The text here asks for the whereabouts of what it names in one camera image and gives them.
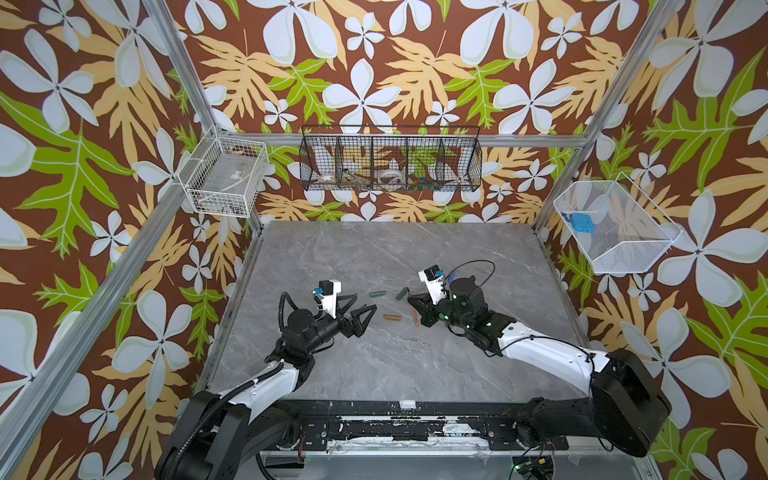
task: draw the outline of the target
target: marble surface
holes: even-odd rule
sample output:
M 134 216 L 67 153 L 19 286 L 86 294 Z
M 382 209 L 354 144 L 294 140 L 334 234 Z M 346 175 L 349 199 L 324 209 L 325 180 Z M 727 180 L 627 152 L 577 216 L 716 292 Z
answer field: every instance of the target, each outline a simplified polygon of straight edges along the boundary
M 316 355 L 315 369 L 293 398 L 527 402 L 534 396 L 580 397 L 576 388 L 535 366 L 486 357 L 442 323 L 417 328 L 410 305 L 395 300 L 404 286 L 425 291 L 419 270 L 438 264 L 448 272 L 474 259 L 496 263 L 483 286 L 492 310 L 577 342 L 558 296 L 559 282 L 527 225 L 273 222 L 210 387 L 231 388 L 263 369 L 263 358 L 280 337 L 277 304 L 283 291 L 299 307 L 314 311 L 310 290 L 319 280 L 337 279 L 342 294 L 359 294 L 355 307 L 375 302 L 379 309 L 362 338 L 338 335 L 333 348 Z M 489 271 L 487 263 L 474 263 L 462 267 L 459 276 L 474 274 L 479 282 Z M 387 294 L 371 299 L 368 292 L 375 290 Z M 383 313 L 400 315 L 402 321 L 384 320 Z

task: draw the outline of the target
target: blue plastic part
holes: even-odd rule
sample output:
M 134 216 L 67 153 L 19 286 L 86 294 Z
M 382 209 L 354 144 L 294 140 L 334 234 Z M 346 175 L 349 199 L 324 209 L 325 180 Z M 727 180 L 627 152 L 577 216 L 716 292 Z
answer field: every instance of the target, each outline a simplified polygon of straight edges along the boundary
M 573 214 L 569 219 L 574 230 L 580 233 L 592 233 L 594 232 L 594 223 L 587 214 Z

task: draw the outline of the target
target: cable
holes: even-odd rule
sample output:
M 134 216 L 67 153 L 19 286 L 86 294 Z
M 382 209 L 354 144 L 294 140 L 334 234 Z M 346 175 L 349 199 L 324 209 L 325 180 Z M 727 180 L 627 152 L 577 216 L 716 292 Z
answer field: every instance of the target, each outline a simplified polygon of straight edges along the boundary
M 179 463 L 181 463 L 181 457 L 184 456 L 184 453 L 186 453 L 187 450 L 190 448 L 190 445 L 192 445 L 192 441 L 194 440 L 195 436 L 197 436 L 197 433 L 200 432 L 200 430 L 207 427 L 208 422 L 210 422 L 210 420 L 214 418 L 214 415 L 216 415 L 219 412 L 219 410 L 221 410 L 235 396 L 239 395 L 245 390 L 248 390 L 250 387 L 256 385 L 257 383 L 263 382 L 264 380 L 270 378 L 271 376 L 275 376 L 282 369 L 283 369 L 283 363 L 280 362 L 277 364 L 277 366 L 274 369 L 271 369 L 269 372 L 256 377 L 255 381 L 248 380 L 244 384 L 238 387 L 235 387 L 231 392 L 227 393 L 225 396 L 218 399 L 216 403 L 214 403 L 214 406 L 210 407 L 203 414 L 203 416 L 200 417 L 200 420 L 198 420 L 195 426 L 192 428 L 192 431 L 190 432 L 187 439 L 184 440 L 184 443 L 181 444 L 181 447 L 176 451 L 176 455 L 174 455 L 173 460 L 171 460 L 171 464 L 168 470 L 165 471 L 166 474 L 163 475 L 164 480 L 171 480 L 176 475 L 176 470 L 179 468 Z
M 261 472 L 261 475 L 264 475 L 266 480 L 275 480 L 275 478 L 266 470 L 266 467 L 264 466 L 264 460 L 261 459 L 261 452 L 256 454 L 256 463 L 259 465 L 259 471 Z
M 464 262 L 464 263 L 462 263 L 461 265 L 457 266 L 455 269 L 451 270 L 451 272 L 450 272 L 448 275 L 446 275 L 446 276 L 445 276 L 445 278 L 446 278 L 446 279 L 448 279 L 448 278 L 451 278 L 451 275 L 452 275 L 452 274 L 453 274 L 453 273 L 454 273 L 456 270 L 458 270 L 459 268 L 463 267 L 464 265 L 468 265 L 468 264 L 470 264 L 470 263 L 476 263 L 476 262 L 488 262 L 488 263 L 490 263 L 490 264 L 493 266 L 493 267 L 491 268 L 491 272 L 488 274 L 488 276 L 485 278 L 485 280 L 483 280 L 483 281 L 482 281 L 482 283 L 481 283 L 480 285 L 478 285 L 478 288 L 480 288 L 481 286 L 485 285 L 485 282 L 487 282 L 487 281 L 488 281 L 488 280 L 489 280 L 489 279 L 490 279 L 490 278 L 493 276 L 493 273 L 496 271 L 496 264 L 495 264 L 495 263 L 493 263 L 493 262 L 492 262 L 492 261 L 490 261 L 490 260 L 470 260 L 470 261 L 468 261 L 468 262 Z
M 277 304 L 277 326 L 280 328 L 280 333 L 286 329 L 286 324 L 283 321 L 283 310 L 285 309 L 286 300 L 288 300 L 288 304 L 291 308 L 296 310 L 296 304 L 290 298 L 288 292 L 283 292 L 283 294 L 280 295 L 280 302 Z
M 445 326 L 448 327 L 448 331 L 450 333 L 453 333 L 456 336 L 466 336 L 466 334 L 464 334 L 464 333 L 456 333 L 456 332 L 454 332 L 453 329 L 451 328 L 450 324 L 448 324 L 448 323 L 446 323 Z

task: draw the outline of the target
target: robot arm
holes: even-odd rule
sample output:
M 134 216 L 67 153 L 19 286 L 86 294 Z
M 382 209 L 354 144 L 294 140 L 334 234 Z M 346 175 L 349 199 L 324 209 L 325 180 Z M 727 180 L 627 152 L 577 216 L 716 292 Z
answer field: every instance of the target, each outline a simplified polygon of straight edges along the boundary
M 518 437 L 528 446 L 560 435 L 605 438 L 621 451 L 645 456 L 669 416 L 671 405 L 638 357 L 583 349 L 543 335 L 518 319 L 488 308 L 473 276 L 442 282 L 437 265 L 419 272 L 427 293 L 408 302 L 424 326 L 438 321 L 488 356 L 506 356 L 537 366 L 581 390 L 587 397 L 553 402 L 532 399 L 515 417 Z
M 196 394 L 181 416 L 155 467 L 157 480 L 232 478 L 240 460 L 271 445 L 290 447 L 298 438 L 298 412 L 274 403 L 299 388 L 315 365 L 314 355 L 329 348 L 337 333 L 362 336 L 376 305 L 347 313 L 357 295 L 338 296 L 341 283 L 324 280 L 313 290 L 318 313 L 296 308 L 280 297 L 282 336 L 265 358 L 267 367 L 240 386 L 218 395 Z M 283 325 L 285 300 L 293 312 Z

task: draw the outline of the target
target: black cable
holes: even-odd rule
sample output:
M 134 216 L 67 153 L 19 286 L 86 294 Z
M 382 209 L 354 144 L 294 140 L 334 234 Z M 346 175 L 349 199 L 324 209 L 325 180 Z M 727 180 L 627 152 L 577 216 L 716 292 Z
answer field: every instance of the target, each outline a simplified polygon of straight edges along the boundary
M 336 343 L 336 338 L 335 337 L 331 337 L 331 344 L 330 345 L 324 346 L 322 349 L 315 350 L 314 352 L 312 352 L 312 355 L 314 355 L 315 353 L 325 352 L 326 350 L 331 348 L 335 343 Z
M 256 463 L 259 465 L 259 471 L 261 472 L 261 475 L 264 475 L 266 480 L 275 480 L 275 478 L 266 470 L 266 467 L 264 466 L 264 460 L 261 459 L 261 452 L 256 454 Z
M 231 392 L 218 399 L 216 403 L 214 403 L 214 406 L 210 407 L 203 414 L 203 416 L 200 417 L 200 420 L 198 420 L 194 428 L 192 428 L 192 431 L 190 432 L 187 439 L 184 440 L 184 443 L 181 444 L 181 447 L 176 451 L 176 455 L 174 455 L 173 460 L 171 460 L 171 464 L 169 465 L 168 469 L 165 470 L 166 473 L 163 475 L 164 480 L 171 480 L 176 475 L 176 470 L 179 468 L 179 463 L 181 463 L 181 457 L 184 456 L 184 453 L 186 453 L 190 448 L 190 445 L 192 445 L 192 441 L 194 440 L 195 436 L 197 436 L 197 433 L 200 432 L 200 430 L 206 428 L 208 422 L 214 418 L 214 415 L 216 415 L 231 399 L 244 392 L 245 390 L 248 390 L 250 387 L 256 385 L 258 382 L 263 382 L 271 376 L 275 376 L 282 369 L 283 363 L 280 362 L 274 369 L 271 369 L 269 372 L 256 377 L 256 381 L 248 380 L 244 384 L 235 387 Z
M 490 278 L 493 276 L 493 273 L 496 271 L 496 264 L 495 264 L 495 263 L 493 263 L 493 262 L 492 262 L 492 261 L 490 261 L 490 260 L 470 260 L 470 261 L 468 261 L 468 262 L 464 262 L 464 263 L 462 263 L 461 265 L 457 266 L 455 269 L 451 270 L 451 272 L 450 272 L 448 275 L 446 275 L 446 276 L 445 276 L 445 278 L 446 278 L 446 279 L 448 279 L 448 278 L 451 278 L 451 275 L 452 275 L 452 274 L 453 274 L 453 273 L 454 273 L 456 270 L 458 270 L 459 268 L 463 267 L 464 265 L 468 265 L 468 264 L 470 264 L 470 263 L 476 263 L 476 262 L 488 262 L 488 263 L 490 263 L 490 264 L 493 266 L 493 267 L 491 268 L 491 272 L 488 274 L 488 276 L 485 278 L 485 280 L 483 280 L 483 281 L 482 281 L 482 283 L 481 283 L 480 285 L 478 285 L 478 288 L 480 288 L 481 286 L 485 285 L 485 282 L 487 282 L 487 281 L 488 281 L 488 280 L 489 280 L 489 279 L 490 279 Z
M 451 328 L 450 324 L 448 324 L 448 323 L 446 323 L 446 324 L 445 324 L 445 326 L 447 326 L 447 327 L 448 327 L 448 331 L 449 331 L 450 333 L 453 333 L 453 334 L 454 334 L 454 335 L 456 335 L 456 336 L 466 336 L 466 334 L 465 334 L 465 333 L 456 333 L 456 332 L 454 332 L 454 331 L 453 331 L 453 329 Z
M 323 310 L 323 302 L 317 297 L 317 295 L 312 295 L 312 298 L 314 298 L 315 303 L 317 303 L 317 313 L 315 313 L 315 316 L 313 318 L 315 320 L 318 320 L 325 313 L 325 311 Z
M 291 300 L 288 292 L 283 292 L 283 294 L 280 295 L 280 302 L 277 304 L 277 326 L 280 328 L 280 333 L 286 329 L 286 324 L 283 321 L 283 310 L 285 309 L 286 300 L 288 300 L 288 304 L 291 308 L 296 310 L 296 304 Z

